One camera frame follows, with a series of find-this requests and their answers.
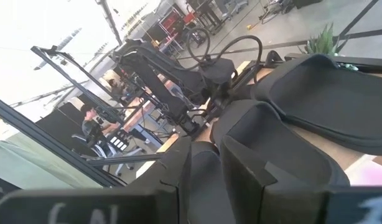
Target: potted plant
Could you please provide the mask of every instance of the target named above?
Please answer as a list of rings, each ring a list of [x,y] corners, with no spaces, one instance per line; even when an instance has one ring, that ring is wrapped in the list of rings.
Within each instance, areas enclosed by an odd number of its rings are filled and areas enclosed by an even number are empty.
[[[299,46],[297,47],[303,54],[327,54],[331,56],[339,56],[339,51],[346,45],[347,41],[348,39],[345,40],[342,44],[339,44],[340,38],[338,37],[335,39],[333,36],[332,23],[330,26],[326,25],[317,38],[311,37],[304,46],[304,50],[300,49]],[[339,66],[352,70],[358,70],[356,66],[350,64],[341,63]]]

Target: gray floor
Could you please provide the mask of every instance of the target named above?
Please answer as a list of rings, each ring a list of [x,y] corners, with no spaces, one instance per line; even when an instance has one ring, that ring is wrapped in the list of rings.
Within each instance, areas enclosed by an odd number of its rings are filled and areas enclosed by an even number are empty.
[[[226,21],[218,34],[211,36],[210,53],[218,53],[231,40],[242,35],[255,35],[259,37],[264,47],[262,60],[265,60],[270,50],[275,50],[280,56],[288,53],[299,53],[296,45],[290,47],[276,47],[281,44],[307,40],[318,35],[326,24],[333,22],[334,35],[339,35],[357,15],[371,2],[371,0],[323,0],[302,9],[294,8],[288,14],[280,14],[266,24],[258,24],[255,28],[247,30],[246,26],[258,22],[258,17],[263,9],[257,0],[250,0],[239,14],[235,14],[231,21]],[[382,0],[379,0],[347,34],[382,29]],[[249,49],[257,47],[253,40],[243,40],[228,50]],[[202,55],[206,49],[203,44],[198,49],[193,49],[195,55]],[[342,55],[352,57],[382,58],[382,35],[350,39],[340,52]],[[179,57],[183,66],[189,67],[196,62],[189,57],[187,51]],[[257,51],[226,54],[223,56],[234,61],[235,67],[245,60],[257,57]]]

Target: green plant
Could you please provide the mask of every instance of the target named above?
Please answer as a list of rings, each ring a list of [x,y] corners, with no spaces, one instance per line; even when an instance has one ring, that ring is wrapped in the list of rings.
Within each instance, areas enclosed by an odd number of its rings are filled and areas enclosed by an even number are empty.
[[[323,31],[318,35],[317,38],[311,37],[310,40],[307,41],[306,46],[304,46],[305,51],[300,49],[299,50],[303,54],[327,54],[327,55],[335,55],[336,53],[339,53],[339,50],[341,50],[344,45],[347,43],[348,39],[345,40],[342,44],[339,45],[339,37],[337,38],[336,42],[334,42],[335,37],[333,36],[333,23],[328,27],[328,25],[325,26]]]

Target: dark hair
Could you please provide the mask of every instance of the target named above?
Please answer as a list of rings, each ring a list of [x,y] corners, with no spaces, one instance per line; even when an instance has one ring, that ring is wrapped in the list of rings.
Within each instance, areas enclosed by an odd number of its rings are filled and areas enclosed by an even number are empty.
[[[93,106],[92,106],[92,105],[84,104],[84,105],[80,108],[80,112],[82,112],[83,115],[86,116],[87,112],[91,111],[92,109],[93,109]]]
[[[115,83],[115,79],[110,79],[110,80],[108,80],[108,84],[109,84],[111,87],[114,87],[114,83]]]

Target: concrete floor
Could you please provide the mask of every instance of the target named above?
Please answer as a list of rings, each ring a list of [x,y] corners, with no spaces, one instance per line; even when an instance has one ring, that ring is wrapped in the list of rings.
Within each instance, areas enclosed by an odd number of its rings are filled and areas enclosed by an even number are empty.
[[[372,8],[346,34],[356,34],[382,29],[382,0],[376,1]],[[239,14],[231,21],[226,21],[218,34],[211,36],[210,53],[218,53],[231,40],[242,35],[255,35],[263,43],[262,60],[265,60],[270,50],[275,50],[281,57],[288,53],[299,53],[297,42],[318,35],[326,24],[333,22],[333,33],[339,35],[355,18],[369,5],[371,0],[323,0],[301,9],[294,8],[287,14],[280,14],[266,24],[258,24],[247,30],[246,26],[258,22],[263,9],[258,0],[249,0]],[[249,49],[257,47],[253,40],[242,40],[228,50]],[[206,49],[203,44],[193,49],[195,55],[202,55]],[[382,35],[350,39],[340,52],[352,57],[382,58]],[[180,63],[189,67],[195,64],[187,51],[179,57]],[[234,61],[235,67],[245,60],[257,57],[257,51],[226,54],[223,56]]]

